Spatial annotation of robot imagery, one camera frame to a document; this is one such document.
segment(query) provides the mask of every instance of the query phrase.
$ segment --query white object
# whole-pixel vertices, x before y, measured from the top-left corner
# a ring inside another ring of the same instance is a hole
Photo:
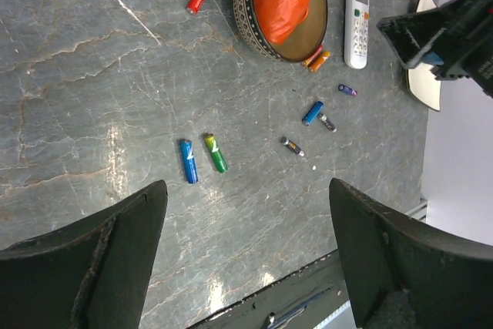
[[[370,0],[346,0],[344,61],[353,69],[367,65]]]
[[[433,0],[419,0],[416,12],[437,8]],[[440,111],[441,81],[431,72],[432,65],[420,63],[407,71],[407,86],[411,94],[427,107]]]

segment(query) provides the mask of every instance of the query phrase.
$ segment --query marble countertop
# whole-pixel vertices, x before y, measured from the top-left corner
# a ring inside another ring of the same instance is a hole
[[[342,58],[344,0],[329,0],[333,56],[316,74],[250,50],[232,0],[206,0],[197,16],[187,1],[0,0],[0,248],[164,179],[169,205],[142,329],[185,327],[336,248],[333,177],[399,210],[420,196],[427,109],[405,91],[375,28],[410,0],[371,0],[362,71]],[[336,133],[301,123],[316,100]],[[280,145],[284,135],[304,158]],[[196,147],[193,186],[182,138]]]

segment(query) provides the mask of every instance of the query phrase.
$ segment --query remote control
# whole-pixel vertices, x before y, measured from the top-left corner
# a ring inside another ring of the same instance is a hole
[[[344,61],[353,69],[367,65],[370,0],[346,0]]]

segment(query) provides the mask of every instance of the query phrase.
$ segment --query scratch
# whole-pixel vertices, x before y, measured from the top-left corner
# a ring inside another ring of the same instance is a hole
[[[14,40],[12,40],[12,37],[10,36],[10,32],[8,32],[8,29],[5,27],[5,24],[3,23],[3,21],[2,21],[2,19],[1,19],[1,18],[0,18],[0,23],[2,24],[2,26],[3,26],[4,30],[5,30],[5,32],[7,32],[7,36],[8,36],[8,38],[10,39],[10,41],[11,41],[11,42],[14,42]]]
[[[130,9],[129,7],[127,7],[125,5],[125,3],[122,2],[121,0],[116,0],[116,1],[122,6],[123,9],[125,9],[129,13],[129,15],[131,15],[147,31],[147,33],[149,35],[151,35],[154,38],[154,40],[157,41],[157,43],[159,45],[161,45],[161,42],[158,40],[158,38],[156,37],[156,35],[154,35],[153,32],[151,30],[149,30],[147,28],[147,26],[144,25],[144,23],[142,21],[140,21],[140,19],[135,15],[135,13],[132,12],[132,9]]]

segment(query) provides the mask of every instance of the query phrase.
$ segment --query orange plastic bag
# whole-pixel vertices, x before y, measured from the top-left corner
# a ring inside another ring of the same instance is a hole
[[[310,0],[253,0],[260,29],[269,42],[283,44],[308,16]]]

